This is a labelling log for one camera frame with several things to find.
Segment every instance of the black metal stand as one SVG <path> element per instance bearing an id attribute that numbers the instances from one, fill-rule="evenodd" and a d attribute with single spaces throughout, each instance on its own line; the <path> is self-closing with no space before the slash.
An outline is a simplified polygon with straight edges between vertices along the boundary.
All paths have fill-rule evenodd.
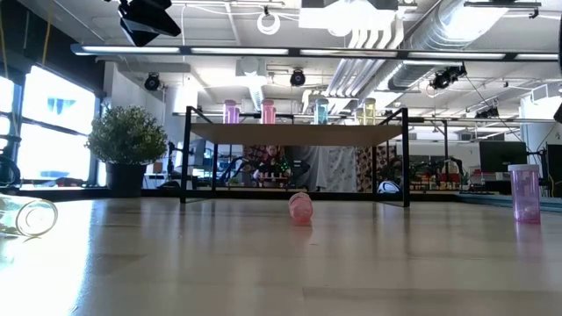
<path id="1" fill-rule="evenodd" d="M 204 121 L 209 124 L 213 124 L 213 122 L 206 117 L 201 111 L 197 110 L 192 106 L 188 106 L 185 111 L 185 129 L 184 129 L 184 147 L 189 147 L 190 144 L 190 136 L 191 136 L 191 115 L 195 113 Z M 283 115 L 286 116 L 287 119 L 294 119 L 294 116 L 291 114 Z M 408 115 L 407 115 L 407 108 L 402 108 L 393 113 L 391 116 L 386 118 L 384 121 L 379 123 L 379 125 L 388 124 L 391 120 L 401 120 L 402 123 L 402 153 L 404 155 L 402 161 L 402 192 L 401 195 L 399 194 L 378 194 L 377 193 L 377 148 L 372 147 L 372 156 L 371 156 L 371 176 L 372 176 L 372 194 L 364 194 L 364 193 L 323 193 L 323 192 L 307 192 L 312 199 L 319 199 L 319 200 L 357 200 L 357 201 L 400 201 L 402 200 L 402 204 L 404 207 L 410 206 L 410 181 L 409 181 L 409 140 L 408 140 Z M 217 183 L 217 168 L 218 168 L 218 159 L 219 159 L 219 144 L 214 144 L 214 151 L 213 151 L 213 178 L 211 180 L 211 190 L 197 190 L 197 188 L 193 187 L 191 190 L 187 190 L 187 181 L 189 176 L 188 173 L 188 164 L 189 164 L 189 155 L 184 154 L 182 157 L 182 179 L 181 179 L 181 191 L 179 192 L 180 202 L 186 203 L 187 198 L 279 198 L 279 199 L 288 199 L 293 192 L 288 190 L 283 191 L 266 191 L 266 190 L 217 190 L 217 187 L 220 186 L 220 183 Z"/>
<path id="2" fill-rule="evenodd" d="M 449 183 L 450 182 L 449 162 L 447 162 L 449 160 L 449 134 L 447 134 L 447 121 L 446 120 L 443 121 L 443 130 L 444 130 L 444 136 L 445 136 L 445 180 L 446 180 L 446 183 Z M 459 170 L 458 172 L 461 175 L 463 174 L 463 170 Z"/>
<path id="3" fill-rule="evenodd" d="M 187 106 L 185 108 L 184 154 L 182 154 L 182 179 L 180 181 L 181 192 L 179 193 L 179 201 L 181 203 L 185 203 L 186 198 L 187 198 L 187 179 L 188 179 L 187 170 L 189 169 L 189 160 L 190 160 L 190 156 L 189 156 L 188 153 L 189 153 L 189 147 L 190 147 L 191 114 L 192 113 L 196 113 L 200 118 L 204 119 L 209 124 L 213 123 L 208 117 L 206 117 L 198 109 L 196 109 L 192 106 Z M 213 192 L 216 191 L 216 176 L 217 176 L 217 162 L 218 162 L 217 161 L 217 153 L 218 153 L 217 148 L 218 148 L 218 145 L 215 144 L 214 148 L 215 148 L 215 150 L 214 150 L 214 154 L 213 154 L 213 179 L 212 179 L 212 190 L 213 190 Z M 196 190 L 196 188 L 197 187 L 193 183 L 191 185 L 191 189 Z"/>
<path id="4" fill-rule="evenodd" d="M 409 139 L 409 118 L 407 115 L 407 108 L 401 108 L 389 115 L 379 125 L 388 125 L 390 121 L 398 119 L 402 123 L 402 205 L 404 207 L 410 206 L 410 139 Z M 386 163 L 390 163 L 389 142 L 386 141 Z"/>

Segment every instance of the pink plastic cup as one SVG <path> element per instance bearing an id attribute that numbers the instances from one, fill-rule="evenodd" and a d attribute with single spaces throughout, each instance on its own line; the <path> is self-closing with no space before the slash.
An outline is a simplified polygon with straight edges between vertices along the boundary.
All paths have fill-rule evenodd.
<path id="1" fill-rule="evenodd" d="M 313 216 L 313 201 L 308 194 L 300 192 L 289 199 L 289 215 L 294 225 L 310 225 Z"/>

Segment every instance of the wooden shelf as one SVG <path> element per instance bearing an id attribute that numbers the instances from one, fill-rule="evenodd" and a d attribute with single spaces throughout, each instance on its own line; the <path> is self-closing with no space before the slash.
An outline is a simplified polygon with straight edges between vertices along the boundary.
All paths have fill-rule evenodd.
<path id="1" fill-rule="evenodd" d="M 401 126 L 191 124 L 214 144 L 284 146 L 377 146 L 401 134 Z"/>

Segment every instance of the spotlight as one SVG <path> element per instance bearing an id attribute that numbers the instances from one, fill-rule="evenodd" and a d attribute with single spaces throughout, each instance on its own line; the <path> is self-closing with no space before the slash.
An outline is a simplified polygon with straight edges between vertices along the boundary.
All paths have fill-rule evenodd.
<path id="1" fill-rule="evenodd" d="M 489 107 L 484 111 L 477 112 L 474 116 L 475 119 L 488 119 L 488 118 L 498 118 L 500 116 L 500 112 L 498 111 L 497 106 Z"/>
<path id="2" fill-rule="evenodd" d="M 444 71 L 437 72 L 435 78 L 433 78 L 429 85 L 435 90 L 447 89 L 447 87 L 458 81 L 458 78 L 463 75 L 466 75 L 464 64 L 458 67 L 447 67 Z"/>
<path id="3" fill-rule="evenodd" d="M 162 87 L 160 75 L 158 73 L 148 74 L 147 80 L 144 82 L 144 87 L 148 91 L 158 91 Z"/>
<path id="4" fill-rule="evenodd" d="M 291 86 L 300 87 L 301 85 L 305 84 L 305 82 L 306 77 L 302 72 L 302 69 L 294 69 L 291 75 Z"/>
<path id="5" fill-rule="evenodd" d="M 119 24 L 136 47 L 144 47 L 160 34 L 177 36 L 182 32 L 166 13 L 166 9 L 172 5 L 171 0 L 119 1 Z"/>

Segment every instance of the pink bottle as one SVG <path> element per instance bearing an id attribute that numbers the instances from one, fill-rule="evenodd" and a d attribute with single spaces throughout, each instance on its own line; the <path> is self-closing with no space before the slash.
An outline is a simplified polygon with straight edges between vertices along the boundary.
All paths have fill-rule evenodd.
<path id="1" fill-rule="evenodd" d="M 289 199 L 289 215 L 294 225 L 310 225 L 313 216 L 313 201 L 308 194 L 299 192 Z"/>
<path id="2" fill-rule="evenodd" d="M 262 124 L 275 124 L 275 107 L 272 100 L 262 101 Z"/>
<path id="3" fill-rule="evenodd" d="M 236 107 L 236 101 L 225 100 L 222 123 L 238 124 L 239 117 L 240 117 L 240 110 Z"/>

